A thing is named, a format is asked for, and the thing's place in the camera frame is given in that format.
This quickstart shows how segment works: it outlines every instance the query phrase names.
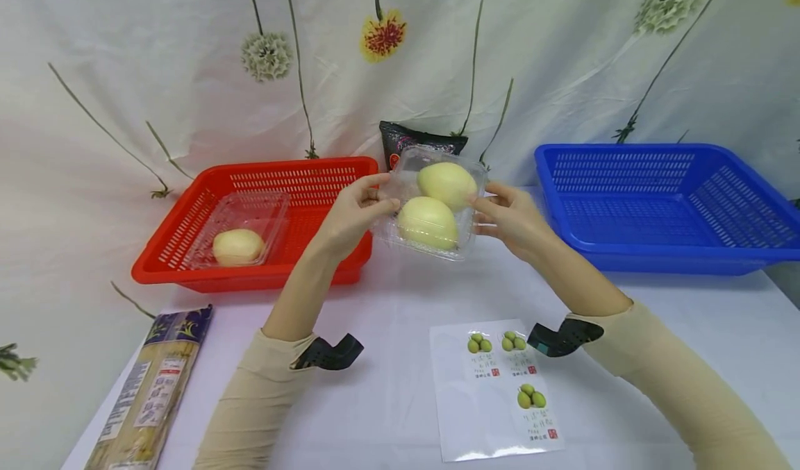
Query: black snack package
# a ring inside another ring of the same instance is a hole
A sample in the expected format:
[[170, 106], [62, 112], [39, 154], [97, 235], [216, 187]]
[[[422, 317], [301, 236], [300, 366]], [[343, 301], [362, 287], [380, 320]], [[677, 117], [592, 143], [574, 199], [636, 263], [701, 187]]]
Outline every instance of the black snack package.
[[398, 164], [400, 154], [406, 147], [424, 145], [443, 153], [458, 155], [467, 145], [467, 137], [445, 137], [445, 135], [431, 135], [430, 133], [417, 132], [397, 123], [381, 121], [378, 125], [383, 140], [383, 155], [386, 159], [386, 169], [393, 170]]

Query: floral backdrop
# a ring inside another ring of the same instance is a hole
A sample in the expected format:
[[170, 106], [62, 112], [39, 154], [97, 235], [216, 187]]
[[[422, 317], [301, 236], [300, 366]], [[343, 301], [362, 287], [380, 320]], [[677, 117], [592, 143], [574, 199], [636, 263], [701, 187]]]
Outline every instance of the floral backdrop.
[[800, 207], [800, 0], [0, 0], [0, 14], [0, 353], [39, 358], [26, 384], [0, 381], [15, 398], [0, 423], [26, 468], [64, 458], [146, 332], [115, 289], [149, 312], [169, 298], [128, 271], [209, 166], [383, 163], [382, 120], [468, 137], [463, 155], [518, 185], [543, 143], [709, 142]]

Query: sticker sheet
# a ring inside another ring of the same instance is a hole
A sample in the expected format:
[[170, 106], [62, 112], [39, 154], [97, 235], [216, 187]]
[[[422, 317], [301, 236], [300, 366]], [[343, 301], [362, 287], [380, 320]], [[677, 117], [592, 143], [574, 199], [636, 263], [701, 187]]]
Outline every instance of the sticker sheet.
[[431, 328], [442, 459], [564, 448], [535, 349], [519, 319]]

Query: red plastic basket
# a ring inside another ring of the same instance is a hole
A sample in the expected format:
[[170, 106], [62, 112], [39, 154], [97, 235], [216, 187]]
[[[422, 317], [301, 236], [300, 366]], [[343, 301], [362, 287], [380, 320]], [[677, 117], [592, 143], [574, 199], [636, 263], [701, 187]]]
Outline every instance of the red plastic basket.
[[[202, 172], [158, 227], [131, 275], [143, 285], [174, 283], [201, 293], [283, 287], [314, 237], [338, 192], [364, 175], [377, 174], [372, 158], [329, 158], [215, 166]], [[284, 191], [291, 195], [284, 240], [264, 265], [189, 270], [186, 253], [217, 202], [234, 191]], [[335, 285], [351, 285], [372, 255], [367, 233], [338, 266]]]

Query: beige sleeve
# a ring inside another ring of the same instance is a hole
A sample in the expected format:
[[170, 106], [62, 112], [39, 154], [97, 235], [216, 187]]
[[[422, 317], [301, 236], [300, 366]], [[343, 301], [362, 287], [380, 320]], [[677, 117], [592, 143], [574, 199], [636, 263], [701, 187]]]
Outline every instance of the beige sleeve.
[[281, 425], [315, 370], [291, 366], [316, 338], [281, 342], [258, 330], [211, 416], [194, 470], [267, 468]]
[[616, 316], [569, 317], [605, 330], [583, 348], [649, 397], [689, 446], [698, 470], [791, 470], [736, 392], [647, 307], [635, 303]]

